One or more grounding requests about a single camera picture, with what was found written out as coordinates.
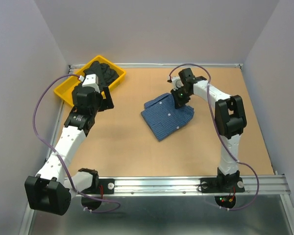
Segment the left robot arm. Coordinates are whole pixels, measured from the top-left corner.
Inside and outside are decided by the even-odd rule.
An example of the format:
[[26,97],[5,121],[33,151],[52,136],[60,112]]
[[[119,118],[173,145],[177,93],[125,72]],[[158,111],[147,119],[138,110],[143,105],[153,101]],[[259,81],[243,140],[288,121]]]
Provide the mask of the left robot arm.
[[96,114],[114,107],[109,89],[103,90],[106,98],[98,88],[82,85],[74,88],[73,108],[64,122],[58,143],[51,147],[52,153],[44,166],[24,183],[31,209],[64,215],[76,195],[96,191],[99,197],[94,200],[103,202],[104,187],[96,170],[81,168],[74,176],[68,171],[76,151],[95,124]]

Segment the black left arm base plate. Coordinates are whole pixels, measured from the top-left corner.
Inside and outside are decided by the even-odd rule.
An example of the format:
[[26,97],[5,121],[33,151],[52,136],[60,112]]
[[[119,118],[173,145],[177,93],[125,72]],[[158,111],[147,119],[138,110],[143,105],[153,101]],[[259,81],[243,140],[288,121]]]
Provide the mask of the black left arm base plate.
[[82,192],[85,194],[110,195],[114,194],[114,188],[114,178],[98,178],[93,180],[91,186],[87,189],[84,189]]

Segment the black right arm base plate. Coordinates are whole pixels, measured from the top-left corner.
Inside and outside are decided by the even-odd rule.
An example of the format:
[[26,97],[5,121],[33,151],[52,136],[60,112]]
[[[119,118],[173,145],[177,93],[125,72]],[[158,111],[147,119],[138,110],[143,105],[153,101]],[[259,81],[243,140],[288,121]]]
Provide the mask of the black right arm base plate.
[[201,192],[203,193],[230,193],[230,192],[245,192],[243,179],[240,177],[230,182],[221,182],[217,177],[214,178],[201,178]]

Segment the blue plaid long sleeve shirt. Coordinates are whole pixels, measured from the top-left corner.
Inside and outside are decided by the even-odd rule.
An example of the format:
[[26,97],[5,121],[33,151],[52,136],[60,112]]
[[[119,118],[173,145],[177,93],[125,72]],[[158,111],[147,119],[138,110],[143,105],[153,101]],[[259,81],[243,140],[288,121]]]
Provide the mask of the blue plaid long sleeve shirt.
[[164,93],[144,104],[141,115],[158,141],[187,125],[194,117],[194,108],[188,105],[177,109],[171,93]]

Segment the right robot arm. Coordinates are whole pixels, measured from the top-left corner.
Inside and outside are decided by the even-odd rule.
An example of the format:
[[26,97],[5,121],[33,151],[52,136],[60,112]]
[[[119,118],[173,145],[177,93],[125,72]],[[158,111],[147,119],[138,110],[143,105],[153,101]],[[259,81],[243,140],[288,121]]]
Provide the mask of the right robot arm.
[[194,76],[190,68],[182,69],[177,77],[169,75],[176,109],[184,107],[192,95],[208,102],[217,136],[221,142],[220,163],[214,178],[201,179],[199,189],[203,193],[243,192],[239,171],[238,150],[241,135],[247,125],[243,99],[229,95],[211,85],[211,80]]

